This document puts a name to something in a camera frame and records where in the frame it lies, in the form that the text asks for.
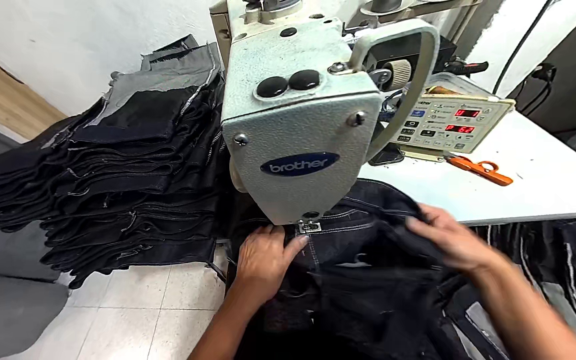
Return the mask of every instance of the right hand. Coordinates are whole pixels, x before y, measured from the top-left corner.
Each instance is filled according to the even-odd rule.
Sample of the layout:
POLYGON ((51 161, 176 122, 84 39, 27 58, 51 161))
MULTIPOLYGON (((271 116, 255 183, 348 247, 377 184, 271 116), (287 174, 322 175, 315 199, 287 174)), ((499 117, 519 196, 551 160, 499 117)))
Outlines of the right hand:
POLYGON ((243 289, 256 306, 275 296, 288 266, 308 244, 308 237, 297 236, 284 248, 284 233, 281 225, 260 227, 248 235, 239 248, 237 275, 232 286, 243 289))
POLYGON ((461 225, 446 210, 419 204, 430 225, 416 218, 408 217, 406 226, 415 234, 432 240, 441 248, 446 257, 446 265, 466 273, 485 268, 504 256, 486 244, 468 227, 461 225))

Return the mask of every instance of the black knob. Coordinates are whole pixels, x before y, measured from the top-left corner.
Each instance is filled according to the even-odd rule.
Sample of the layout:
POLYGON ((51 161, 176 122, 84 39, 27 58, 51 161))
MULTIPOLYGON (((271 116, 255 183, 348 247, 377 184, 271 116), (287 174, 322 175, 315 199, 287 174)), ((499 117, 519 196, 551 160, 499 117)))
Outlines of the black knob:
POLYGON ((283 29, 281 33, 279 33, 279 36, 286 38, 286 37, 291 37, 293 35, 297 34, 297 29, 295 28, 287 28, 287 29, 283 29))
POLYGON ((261 97, 275 97, 288 89, 288 80, 281 76, 273 76, 259 83, 257 94, 261 97))
POLYGON ((297 71, 290 77, 288 84, 295 90, 312 89, 319 86, 319 72, 316 70, 297 71))

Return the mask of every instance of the industrial sewing machine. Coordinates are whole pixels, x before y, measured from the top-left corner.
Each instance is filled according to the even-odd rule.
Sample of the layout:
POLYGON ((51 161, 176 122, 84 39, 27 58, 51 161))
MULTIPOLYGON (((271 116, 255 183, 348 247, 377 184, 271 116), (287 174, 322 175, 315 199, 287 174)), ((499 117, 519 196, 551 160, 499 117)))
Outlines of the industrial sewing machine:
POLYGON ((440 36, 411 19, 374 28, 351 49, 344 39, 350 29, 315 0, 227 0, 211 12, 218 37, 229 35, 229 48, 220 43, 228 64, 222 123, 233 183, 274 224, 316 228, 361 166, 404 126, 435 66, 440 36), (368 73, 367 55, 414 34, 420 52, 412 82, 371 141, 384 100, 380 86, 396 71, 368 73))

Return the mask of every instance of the control panel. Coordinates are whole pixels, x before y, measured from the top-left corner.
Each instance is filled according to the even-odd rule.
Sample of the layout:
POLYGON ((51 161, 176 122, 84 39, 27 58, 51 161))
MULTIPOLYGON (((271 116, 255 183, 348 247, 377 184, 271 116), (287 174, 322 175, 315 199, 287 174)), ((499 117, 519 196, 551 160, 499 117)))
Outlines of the control panel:
POLYGON ((469 154, 515 105, 512 100, 461 96, 421 97, 391 142, 469 154))

